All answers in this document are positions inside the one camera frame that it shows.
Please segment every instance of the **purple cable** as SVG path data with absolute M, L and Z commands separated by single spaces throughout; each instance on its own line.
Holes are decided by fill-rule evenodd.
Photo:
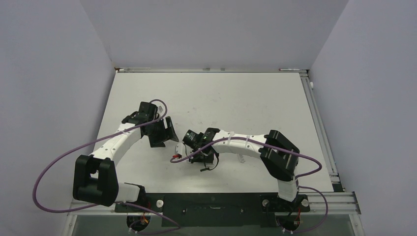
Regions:
M 111 135 L 108 135 L 108 136 L 105 136 L 105 137 L 103 137 L 103 138 L 100 138 L 100 139 L 97 139 L 97 140 L 94 140 L 94 141 L 91 141 L 91 142 L 89 142 L 89 143 L 86 143 L 86 144 L 84 144 L 84 145 L 81 145 L 81 146 L 79 146 L 79 147 L 76 147 L 76 148 L 74 148 L 74 149 L 71 149 L 71 150 L 69 150 L 69 151 L 67 151 L 66 153 L 64 153 L 64 154 L 62 154 L 61 156 L 59 156 L 59 157 L 57 157 L 55 160 L 53 160 L 48 166 L 46 166 L 46 168 L 40 173 L 40 175 L 38 176 L 38 178 L 36 179 L 36 182 L 35 182 L 35 185 L 33 186 L 33 190 L 32 190 L 32 199 L 33 199 L 33 202 L 35 203 L 35 205 L 39 208 L 39 209 L 41 209 L 41 210 L 44 210 L 44 211 L 46 211 L 46 212 L 50 212 L 50 213 L 65 213 L 65 212 L 73 212 L 73 211 L 76 211 L 76 210 L 83 210 L 83 209 L 86 209 L 86 208 L 90 208 L 90 207 L 95 207 L 95 206 L 97 206 L 98 204 L 91 204 L 91 205 L 87 205 L 87 206 L 82 206 L 82 207 L 78 207 L 78 208 L 74 208 L 74 209 L 65 209 L 65 210 L 54 210 L 54 209 L 49 209 L 49 208 L 46 208 L 46 207 L 44 207 L 44 206 L 42 206 L 39 202 L 38 202 L 38 200 L 37 200 L 37 198 L 36 198 L 36 191 L 37 191 L 37 189 L 38 189 L 38 185 L 39 185 L 39 183 L 40 183 L 40 180 L 42 179 L 42 177 L 45 175 L 45 173 L 55 164 L 55 163 L 57 163 L 59 160 L 61 160 L 62 158 L 64 158 L 65 156 L 67 156 L 67 155 L 69 155 L 69 154 L 71 154 L 71 153 L 73 153 L 73 152 L 75 152 L 75 151 L 78 151 L 78 150 L 80 150 L 80 149 L 82 149 L 82 148 L 85 148 L 85 147 L 88 147 L 88 146 L 90 146 L 90 145 L 92 145 L 92 144 L 95 144 L 95 143 L 97 143 L 97 142 L 100 142 L 100 141 L 102 141 L 102 140 L 105 140 L 105 139 L 109 139 L 109 138 L 112 138 L 112 137 L 115 137 L 115 136 L 117 136 L 117 135 L 120 135 L 120 134 L 122 134 L 123 132 L 127 132 L 127 131 L 130 131 L 130 130 L 132 130 L 132 129 L 137 129 L 137 128 L 140 128 L 140 127 L 142 127 L 142 126 L 145 126 L 145 125 L 148 125 L 148 124 L 152 124 L 152 123 L 155 123 L 155 122 L 158 122 L 159 120 L 161 120 L 161 119 L 163 119 L 165 116 L 166 116 L 166 114 L 167 114 L 167 112 L 168 112 L 168 108 L 167 108 L 167 104 L 165 104 L 165 102 L 163 102 L 162 100 L 159 100 L 159 99 L 154 99 L 154 100 L 152 100 L 150 103 L 152 103 L 152 102 L 160 102 L 160 103 L 162 103 L 163 105 L 164 105 L 164 107 L 165 107 L 165 112 L 164 112 L 164 114 L 162 115 L 162 116 L 160 116 L 160 117 L 158 117 L 157 119 L 154 119 L 154 120 L 152 120 L 152 121 L 150 121 L 150 122 L 146 122 L 146 123 L 143 123 L 143 124 L 139 124 L 139 125 L 136 125 L 136 126 L 133 126 L 133 127 L 131 127 L 131 128 L 128 128 L 128 129 L 125 129 L 125 130 L 123 130 L 123 131 L 121 131 L 121 132 L 117 132 L 117 133 L 114 133 L 114 134 L 111 134 Z
M 167 217 L 167 216 L 165 216 L 165 215 L 163 215 L 163 214 L 160 214 L 160 213 L 158 213 L 158 212 L 156 212 L 156 211 L 153 211 L 153 210 L 151 210 L 151 209 L 148 209 L 148 208 L 146 208 L 146 207 L 143 207 L 143 206 L 139 206 L 139 205 L 135 205 L 135 204 L 132 204 L 132 203 L 123 203 L 123 204 L 125 204 L 125 205 L 127 205 L 127 206 L 131 206 L 131 207 L 137 207 L 137 208 L 140 208 L 140 209 L 142 209 L 142 210 L 145 210 L 145 211 L 147 211 L 147 212 L 150 212 L 150 213 L 153 213 L 153 214 L 155 214 L 155 215 L 157 215 L 157 216 L 160 216 L 160 217 L 162 217 L 162 219 L 166 219 L 166 220 L 168 220 L 169 222 L 171 222 L 171 223 L 173 223 L 174 225 L 176 225 L 177 226 L 177 228 L 174 228 L 174 229 L 166 229 L 166 230 L 161 230 L 161 231 L 157 231 L 157 232 L 151 232 L 151 233 L 145 233 L 145 232 L 137 232 L 137 234 L 139 234 L 139 235 L 158 235 L 158 234 L 162 234 L 162 233 L 166 233 L 166 232 L 170 232 L 170 231 L 174 231 L 174 230 L 179 230 L 179 229 L 181 229 L 181 226 L 177 223 L 177 222 L 175 222 L 173 219 L 171 219 L 171 218 L 169 218 L 169 217 Z M 130 226 L 129 226 L 129 228 L 133 228 L 133 226 L 136 224 L 136 223 L 138 223 L 138 222 L 140 222 L 140 220 L 137 220 L 137 221 L 135 221 L 135 222 L 133 222 L 132 224 L 130 224 Z
M 325 201 L 326 212 L 325 212 L 325 215 L 323 216 L 322 220 L 317 225 L 315 225 L 313 227 L 310 227 L 310 228 L 307 228 L 307 229 L 304 229 L 304 230 L 296 230 L 296 231 L 293 231 L 294 234 L 305 233 L 305 232 L 308 232 L 308 231 L 311 231 L 311 230 L 316 229 L 317 227 L 319 227 L 320 225 L 323 224 L 323 222 L 326 220 L 327 215 L 328 215 L 328 203 L 327 203 L 327 199 L 326 199 L 326 197 L 324 196 L 324 194 L 322 192 L 320 192 L 319 190 L 317 190 L 315 188 L 312 188 L 312 187 L 306 187 L 306 186 L 299 186 L 299 187 L 300 188 L 305 188 L 305 189 L 311 189 L 313 191 L 316 191 L 318 194 L 320 194 L 323 197 L 323 200 Z
M 191 158 L 192 156 L 194 156 L 195 154 L 197 154 L 197 153 L 201 152 L 202 150 L 204 150 L 204 149 L 206 149 L 206 148 L 210 147 L 211 145 L 213 145 L 213 144 L 215 144 L 215 143 L 218 143 L 218 142 L 221 142 L 221 141 L 226 141 L 226 140 L 228 140 L 228 139 L 229 139 L 229 138 L 221 138 L 221 139 L 215 140 L 215 141 L 213 141 L 213 142 L 211 142 L 211 143 L 209 143 L 209 144 L 207 144 L 207 145 L 203 146 L 202 148 L 198 149 L 197 151 L 193 152 L 192 154 L 190 154 L 190 155 L 188 155 L 188 156 L 186 156 L 186 157 L 184 157 L 184 158 L 181 158 L 181 159 L 179 159 L 179 160 L 175 160 L 175 158 L 173 157 L 173 158 L 171 158 L 170 162 L 171 162 L 171 163 L 178 163 L 178 162 L 181 162 L 181 161 L 185 161 L 185 160 L 187 160 L 187 159 Z M 264 146 L 264 147 L 271 148 L 271 149 L 276 149 L 276 150 L 278 150 L 278 151 L 286 152 L 286 153 L 289 153 L 289 154 L 291 154 L 291 155 L 298 156 L 298 157 L 301 157 L 301 158 L 304 158 L 304 159 L 307 159 L 307 160 L 313 161 L 313 162 L 315 162 L 315 163 L 319 166 L 319 167 L 318 167 L 317 169 L 315 169 L 315 170 L 312 170 L 312 171 L 307 172 L 307 173 L 304 173 L 304 174 L 297 175 L 297 176 L 296 176 L 296 179 L 297 179 L 297 178 L 299 178 L 299 177 L 303 177 L 303 176 L 308 176 L 308 175 L 314 174 L 314 173 L 316 173 L 316 172 L 320 171 L 320 170 L 322 169 L 322 167 L 323 167 L 323 166 L 322 166 L 322 164 L 321 164 L 318 160 L 316 160 L 316 159 L 314 159 L 314 158 L 312 158 L 312 157 L 309 157 L 309 156 L 306 156 L 306 155 L 300 154 L 300 153 L 296 153 L 296 152 L 293 152 L 293 151 L 288 151 L 288 150 L 283 149 L 283 148 L 280 148 L 280 147 L 275 147 L 275 146 L 272 146 L 272 145 L 269 145 L 269 144 L 264 144 L 264 143 L 258 142 L 258 141 L 256 141 L 256 140 L 247 139 L 247 138 L 245 138 L 245 137 L 231 137 L 230 139 L 231 139 L 231 140 L 245 140 L 245 141 L 247 140 L 248 142 L 251 142 L 251 143 L 254 143 L 254 144 L 262 145 L 262 146 Z

